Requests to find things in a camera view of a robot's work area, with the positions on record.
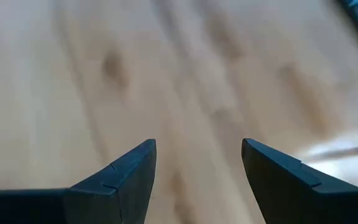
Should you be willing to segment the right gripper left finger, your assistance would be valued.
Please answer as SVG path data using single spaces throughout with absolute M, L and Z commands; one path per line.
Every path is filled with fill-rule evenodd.
M 156 160 L 147 139 L 69 188 L 0 190 L 0 223 L 144 223 Z

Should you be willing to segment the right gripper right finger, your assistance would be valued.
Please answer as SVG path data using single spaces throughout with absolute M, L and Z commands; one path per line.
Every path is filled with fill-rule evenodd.
M 358 187 L 244 138 L 247 180 L 266 223 L 358 223 Z

